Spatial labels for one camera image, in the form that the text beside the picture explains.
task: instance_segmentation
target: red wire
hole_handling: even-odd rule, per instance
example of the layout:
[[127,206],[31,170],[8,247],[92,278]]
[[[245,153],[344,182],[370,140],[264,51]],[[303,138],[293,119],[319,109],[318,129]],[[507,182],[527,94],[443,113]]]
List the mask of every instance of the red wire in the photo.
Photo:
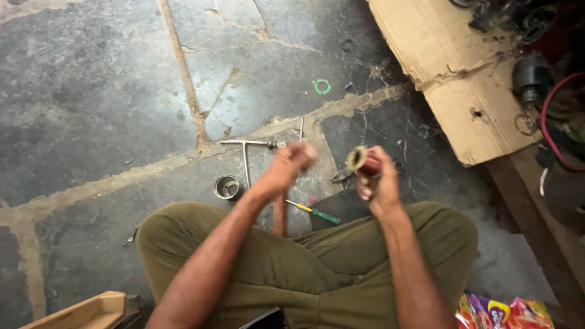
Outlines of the red wire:
[[550,148],[553,150],[553,152],[556,154],[556,157],[559,158],[560,164],[567,170],[570,172],[585,172],[585,167],[580,167],[580,168],[575,168],[573,166],[571,166],[569,164],[569,162],[567,162],[567,160],[565,159],[565,157],[563,157],[563,155],[561,154],[560,150],[558,147],[556,147],[556,144],[553,142],[552,138],[550,138],[550,135],[548,133],[548,130],[546,130],[546,110],[548,109],[548,105],[550,100],[552,99],[553,95],[556,94],[556,92],[569,80],[572,80],[575,77],[580,77],[580,76],[585,76],[584,72],[578,72],[578,73],[573,73],[570,76],[562,79],[554,88],[552,88],[552,90],[549,92],[549,94],[546,96],[545,102],[542,105],[542,111],[541,111],[541,130],[542,130],[542,135],[545,137],[545,139],[549,142],[550,144]]

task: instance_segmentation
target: cardboard box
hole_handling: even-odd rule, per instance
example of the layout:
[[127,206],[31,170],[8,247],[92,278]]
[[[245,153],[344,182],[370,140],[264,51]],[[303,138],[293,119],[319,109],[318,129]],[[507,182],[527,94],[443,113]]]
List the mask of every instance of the cardboard box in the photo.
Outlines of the cardboard box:
[[542,138],[529,131],[511,93],[514,36],[468,27],[470,10],[448,0],[369,0],[398,61],[425,94],[455,155],[472,166]]

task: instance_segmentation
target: snack packet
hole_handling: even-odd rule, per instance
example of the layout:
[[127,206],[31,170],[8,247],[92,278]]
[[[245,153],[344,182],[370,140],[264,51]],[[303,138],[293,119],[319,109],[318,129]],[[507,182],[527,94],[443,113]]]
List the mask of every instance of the snack packet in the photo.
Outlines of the snack packet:
[[520,298],[506,305],[464,294],[455,317],[459,329],[554,329],[544,304]]

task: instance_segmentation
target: green plastic ring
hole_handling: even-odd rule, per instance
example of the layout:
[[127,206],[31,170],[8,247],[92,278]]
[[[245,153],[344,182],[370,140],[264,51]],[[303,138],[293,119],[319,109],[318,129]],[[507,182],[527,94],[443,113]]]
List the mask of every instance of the green plastic ring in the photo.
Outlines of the green plastic ring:
[[[319,89],[319,83],[321,83],[321,82],[325,82],[327,84],[327,89],[325,89],[325,90],[320,90]],[[325,79],[319,79],[319,80],[315,81],[315,91],[317,92],[317,94],[319,94],[319,95],[325,95],[330,90],[331,90],[331,85],[329,84],[329,81],[327,81]]]

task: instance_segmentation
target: olive green pants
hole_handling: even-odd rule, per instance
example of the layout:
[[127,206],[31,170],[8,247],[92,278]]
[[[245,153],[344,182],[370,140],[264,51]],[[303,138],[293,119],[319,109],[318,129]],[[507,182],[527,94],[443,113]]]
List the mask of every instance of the olive green pants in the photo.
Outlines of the olive green pants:
[[[439,203],[406,206],[428,268],[455,312],[477,255],[477,230]],[[148,216],[136,237],[155,300],[227,210],[175,203]],[[286,239],[252,228],[207,322],[239,328],[280,306],[291,328],[398,328],[386,243],[373,217]]]

